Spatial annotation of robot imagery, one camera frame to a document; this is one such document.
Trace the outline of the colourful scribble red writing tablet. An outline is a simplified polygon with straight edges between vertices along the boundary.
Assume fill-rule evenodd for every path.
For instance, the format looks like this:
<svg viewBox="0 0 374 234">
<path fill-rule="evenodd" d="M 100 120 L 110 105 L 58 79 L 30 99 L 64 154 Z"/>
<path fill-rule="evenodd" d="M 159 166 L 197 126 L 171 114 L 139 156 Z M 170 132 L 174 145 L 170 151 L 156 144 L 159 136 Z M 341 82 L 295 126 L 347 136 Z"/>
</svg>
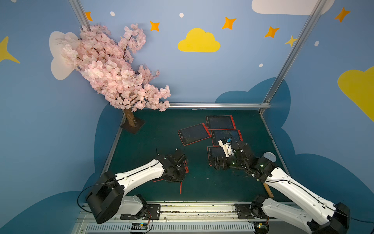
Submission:
<svg viewBox="0 0 374 234">
<path fill-rule="evenodd" d="M 234 138 L 240 141 L 237 130 L 211 130 L 213 146 L 219 146 L 218 141 L 224 138 Z"/>
</svg>

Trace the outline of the red stylus pair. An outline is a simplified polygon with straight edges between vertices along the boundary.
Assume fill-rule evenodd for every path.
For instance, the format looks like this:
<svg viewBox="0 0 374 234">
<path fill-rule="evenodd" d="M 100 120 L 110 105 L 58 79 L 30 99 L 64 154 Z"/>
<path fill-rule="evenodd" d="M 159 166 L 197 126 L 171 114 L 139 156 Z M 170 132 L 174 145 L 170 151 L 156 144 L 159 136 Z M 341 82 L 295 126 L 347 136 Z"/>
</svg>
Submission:
<svg viewBox="0 0 374 234">
<path fill-rule="evenodd" d="M 235 124 L 235 121 L 233 119 L 233 116 L 230 116 L 231 118 L 231 122 L 232 122 L 232 125 L 233 125 L 233 129 L 236 129 L 236 124 Z"/>
</svg>

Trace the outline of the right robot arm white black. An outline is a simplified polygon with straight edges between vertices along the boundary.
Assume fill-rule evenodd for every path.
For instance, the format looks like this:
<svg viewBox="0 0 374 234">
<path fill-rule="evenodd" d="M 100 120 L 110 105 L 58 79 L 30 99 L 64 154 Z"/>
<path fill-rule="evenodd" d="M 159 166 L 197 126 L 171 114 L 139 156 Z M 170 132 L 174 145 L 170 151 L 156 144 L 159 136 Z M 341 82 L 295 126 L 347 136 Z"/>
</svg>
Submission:
<svg viewBox="0 0 374 234">
<path fill-rule="evenodd" d="M 308 234 L 348 232 L 350 209 L 343 203 L 334 204 L 298 183 L 276 164 L 276 156 L 272 152 L 257 157 L 247 143 L 231 138 L 221 139 L 218 144 L 223 152 L 210 159 L 210 164 L 216 170 L 243 170 L 262 184 L 278 190 L 298 206 L 291 207 L 258 195 L 247 207 L 236 206 L 240 215 L 257 219 L 273 217 Z"/>
</svg>

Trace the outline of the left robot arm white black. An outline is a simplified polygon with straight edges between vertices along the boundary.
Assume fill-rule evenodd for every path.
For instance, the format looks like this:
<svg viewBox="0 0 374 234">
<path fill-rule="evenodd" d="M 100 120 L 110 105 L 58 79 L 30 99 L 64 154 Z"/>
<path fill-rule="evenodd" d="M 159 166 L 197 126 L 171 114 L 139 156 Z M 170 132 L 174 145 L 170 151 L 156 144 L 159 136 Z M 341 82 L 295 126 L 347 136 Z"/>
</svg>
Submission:
<svg viewBox="0 0 374 234">
<path fill-rule="evenodd" d="M 141 195 L 128 196 L 133 189 L 153 180 L 182 182 L 187 173 L 187 157 L 177 149 L 172 155 L 158 154 L 155 159 L 133 170 L 101 175 L 91 186 L 86 202 L 97 224 L 103 224 L 115 215 L 125 219 L 151 220 L 150 205 Z"/>
</svg>

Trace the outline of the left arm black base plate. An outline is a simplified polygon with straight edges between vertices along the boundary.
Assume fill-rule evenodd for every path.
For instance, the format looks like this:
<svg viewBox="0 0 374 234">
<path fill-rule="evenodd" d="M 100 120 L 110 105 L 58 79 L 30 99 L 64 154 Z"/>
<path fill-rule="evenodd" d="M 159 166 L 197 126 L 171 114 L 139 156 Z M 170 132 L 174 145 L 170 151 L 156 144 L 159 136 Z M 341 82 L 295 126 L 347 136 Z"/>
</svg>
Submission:
<svg viewBox="0 0 374 234">
<path fill-rule="evenodd" d="M 137 214 L 121 214 L 121 220 L 145 220 L 152 219 L 158 220 L 160 218 L 161 205 L 160 204 L 148 204 L 145 205 Z"/>
</svg>

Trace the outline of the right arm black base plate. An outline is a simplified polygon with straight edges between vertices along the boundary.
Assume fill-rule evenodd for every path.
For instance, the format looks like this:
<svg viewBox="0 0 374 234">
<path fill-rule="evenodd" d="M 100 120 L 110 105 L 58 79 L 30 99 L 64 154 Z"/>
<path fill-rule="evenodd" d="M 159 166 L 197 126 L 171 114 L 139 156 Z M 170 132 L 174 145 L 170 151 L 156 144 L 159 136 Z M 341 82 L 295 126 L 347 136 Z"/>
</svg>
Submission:
<svg viewBox="0 0 374 234">
<path fill-rule="evenodd" d="M 259 205 L 250 203 L 235 204 L 238 219 L 268 219 Z"/>
</svg>

